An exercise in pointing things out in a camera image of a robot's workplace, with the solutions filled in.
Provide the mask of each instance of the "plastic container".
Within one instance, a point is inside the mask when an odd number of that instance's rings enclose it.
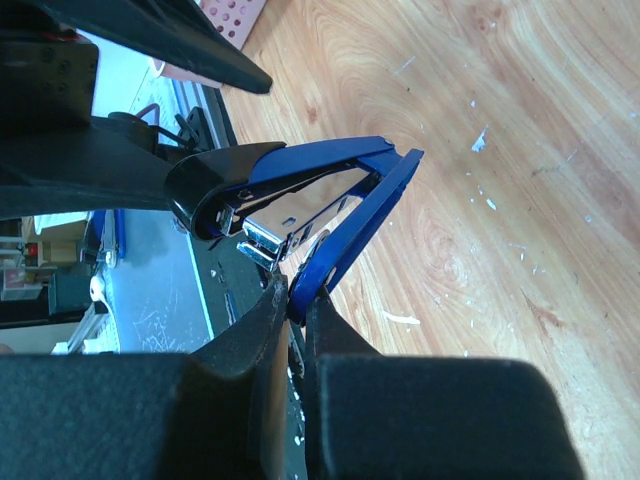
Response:
[[[198,6],[207,18],[231,44],[241,49],[251,33],[267,0],[199,0]],[[161,60],[149,58],[151,71],[182,82],[196,82],[219,88],[222,84],[196,75],[188,70],[175,67]]]

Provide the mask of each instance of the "wooden table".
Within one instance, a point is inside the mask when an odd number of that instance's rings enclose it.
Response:
[[[224,92],[240,142],[426,151],[337,307],[385,353],[535,364],[593,478],[640,474],[638,28],[637,0],[269,0],[272,93]]]

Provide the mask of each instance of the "pink basket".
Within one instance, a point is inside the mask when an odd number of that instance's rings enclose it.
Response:
[[[215,25],[231,44],[241,49],[247,41],[251,29],[258,20],[267,0],[200,0],[198,5],[211,23]],[[196,75],[188,70],[175,67],[161,60],[150,58],[151,71],[156,77],[201,83],[219,88],[220,82]]]

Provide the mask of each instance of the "white debris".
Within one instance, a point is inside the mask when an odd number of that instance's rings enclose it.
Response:
[[[420,325],[420,320],[418,320],[417,318],[400,317],[398,315],[392,315],[388,312],[385,312],[384,310],[382,311],[382,315],[384,315],[384,317],[391,322],[404,323],[407,325]]]
[[[487,146],[487,143],[484,141],[484,137],[487,134],[488,130],[489,130],[489,125],[484,127],[482,132],[480,132],[480,136],[478,137],[476,142],[471,146],[471,151],[472,152],[480,153],[482,150],[484,150],[484,147]]]

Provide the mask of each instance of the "wood grain surface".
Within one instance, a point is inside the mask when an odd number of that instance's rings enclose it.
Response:
[[[592,478],[640,476],[638,28],[637,0],[269,0],[273,91],[224,91],[242,143],[425,150],[336,306],[385,353],[536,365]]]

